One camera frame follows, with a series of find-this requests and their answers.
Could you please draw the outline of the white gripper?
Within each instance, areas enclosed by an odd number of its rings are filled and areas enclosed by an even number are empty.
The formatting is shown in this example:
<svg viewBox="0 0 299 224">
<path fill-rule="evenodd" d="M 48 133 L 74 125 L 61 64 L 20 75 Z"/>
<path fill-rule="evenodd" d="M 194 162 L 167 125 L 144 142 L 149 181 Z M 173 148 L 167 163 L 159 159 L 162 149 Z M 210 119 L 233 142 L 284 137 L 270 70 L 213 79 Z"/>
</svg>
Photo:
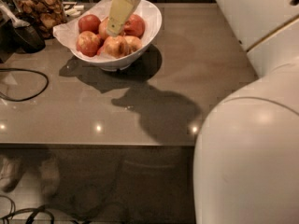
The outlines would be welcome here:
<svg viewBox="0 0 299 224">
<path fill-rule="evenodd" d="M 112 0 L 108 15 L 107 33 L 111 36 L 117 36 L 139 3 L 140 0 Z"/>
</svg>

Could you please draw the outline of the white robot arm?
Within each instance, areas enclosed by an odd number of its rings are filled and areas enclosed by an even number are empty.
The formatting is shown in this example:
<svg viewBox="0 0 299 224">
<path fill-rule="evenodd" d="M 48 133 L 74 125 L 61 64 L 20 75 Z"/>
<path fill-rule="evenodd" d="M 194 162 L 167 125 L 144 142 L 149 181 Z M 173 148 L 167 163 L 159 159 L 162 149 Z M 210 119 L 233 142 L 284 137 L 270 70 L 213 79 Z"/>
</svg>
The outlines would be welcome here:
<svg viewBox="0 0 299 224">
<path fill-rule="evenodd" d="M 258 78 L 198 135 L 196 224 L 299 224 L 298 0 L 216 1 Z"/>
</svg>

